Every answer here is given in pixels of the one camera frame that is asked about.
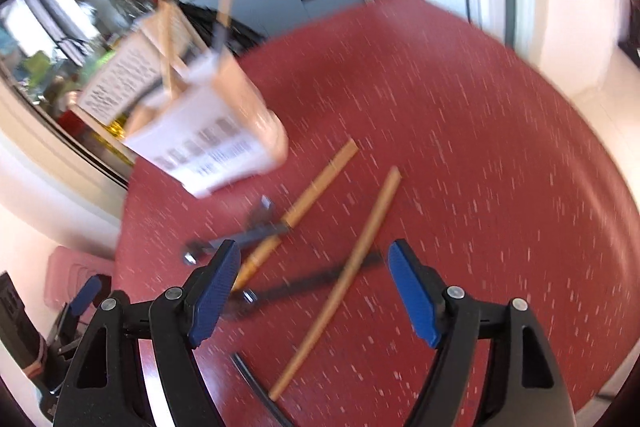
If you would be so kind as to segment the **black spoon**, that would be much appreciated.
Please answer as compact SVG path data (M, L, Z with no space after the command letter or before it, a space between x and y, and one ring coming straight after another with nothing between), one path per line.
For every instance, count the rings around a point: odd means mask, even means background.
M268 307L271 303L318 291L323 287L334 285L340 278L348 263L347 259L330 265L303 277L283 282L266 289L243 288L231 291L224 305L221 316L226 320L239 321Z
M290 227L283 221L276 221L274 216L274 204L266 195L258 200L258 203L250 210L245 228L239 232L216 237L216 239L193 239L183 246L182 261L189 267L196 267L208 257L218 251L224 241L233 241L240 249L244 249L261 242L269 237L280 236L288 233Z

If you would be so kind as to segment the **dark translucent spoon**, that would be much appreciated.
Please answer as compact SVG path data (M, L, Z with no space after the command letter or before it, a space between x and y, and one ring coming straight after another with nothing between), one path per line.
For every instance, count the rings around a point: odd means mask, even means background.
M247 386L250 387L250 390L254 393L255 397L269 411L276 422L281 427L295 427L292 419L289 418L288 415L286 415L280 409L280 407L273 401L273 399L270 398L270 396L268 395L268 391L264 387L262 387L262 384L254 376L253 372L250 370L239 352L234 352L233 355L231 355L231 361L236 370L246 382Z

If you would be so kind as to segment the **long wooden chopstick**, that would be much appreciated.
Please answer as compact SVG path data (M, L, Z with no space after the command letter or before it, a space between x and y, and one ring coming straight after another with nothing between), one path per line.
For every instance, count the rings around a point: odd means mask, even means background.
M333 319L337 309L341 306L349 287L352 286L352 282L355 280L363 264L364 258L367 256L375 237L378 235L378 231L380 231L382 227L390 205L392 205L395 194L397 193L400 181L401 173L399 168L393 166L387 173L366 224L354 248L352 248L352 253L346 262L345 268L342 270L332 291L329 293L326 303L322 307L318 317L314 320L314 324L311 325L302 343L298 346L295 355L292 356L292 359L288 362L285 369L283 369L276 383L269 390L268 398L270 400L278 401L280 399L282 393L288 385L292 383L298 370L303 366L310 352L316 347L316 344Z

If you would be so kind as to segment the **short wooden chopstick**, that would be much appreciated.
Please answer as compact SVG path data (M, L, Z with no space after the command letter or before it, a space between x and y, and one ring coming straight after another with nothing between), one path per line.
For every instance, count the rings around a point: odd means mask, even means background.
M208 50L208 45L178 5L175 3L169 5L169 15L171 43L178 55L183 56L189 50L197 50L198 52L206 52Z

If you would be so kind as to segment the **blue patterned chopstick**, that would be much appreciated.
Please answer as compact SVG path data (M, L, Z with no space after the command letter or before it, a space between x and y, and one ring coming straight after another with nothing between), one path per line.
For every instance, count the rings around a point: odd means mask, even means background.
M174 71L172 70L172 39L171 39L171 4L160 0L157 5L158 49L160 50L160 69L164 93L168 101L175 98Z

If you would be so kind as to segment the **pink chair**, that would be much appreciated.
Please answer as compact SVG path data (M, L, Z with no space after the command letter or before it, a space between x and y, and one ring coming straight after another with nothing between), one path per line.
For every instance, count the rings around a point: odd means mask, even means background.
M112 259L58 246L48 258L43 301L48 308L60 311L65 303L69 303L77 295L90 277L111 277L114 268L115 262Z

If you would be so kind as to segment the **white utensil holder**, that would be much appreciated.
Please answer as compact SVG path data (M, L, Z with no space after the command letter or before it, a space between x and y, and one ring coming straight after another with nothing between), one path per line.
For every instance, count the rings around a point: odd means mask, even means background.
M156 94L136 107L129 150L197 198L285 162L285 127L231 52L201 55L186 81L175 101Z

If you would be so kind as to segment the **white perforated storage cart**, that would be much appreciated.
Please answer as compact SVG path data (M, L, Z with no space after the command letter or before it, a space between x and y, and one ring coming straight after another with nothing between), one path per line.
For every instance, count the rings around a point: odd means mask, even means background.
M186 87L189 63L203 52L189 50L180 56L174 47L172 52L177 98ZM75 108L86 119L91 118L107 127L156 90L160 91L161 98L168 100L160 69L157 13L137 21L130 34L119 43L113 56L92 75L80 92Z

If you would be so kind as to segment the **black bag on cart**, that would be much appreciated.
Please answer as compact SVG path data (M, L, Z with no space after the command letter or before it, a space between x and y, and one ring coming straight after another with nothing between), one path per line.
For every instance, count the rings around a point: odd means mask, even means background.
M219 16L216 10L182 2L178 7L203 41L216 52L224 44L235 57L239 57L266 41L264 35L233 18Z

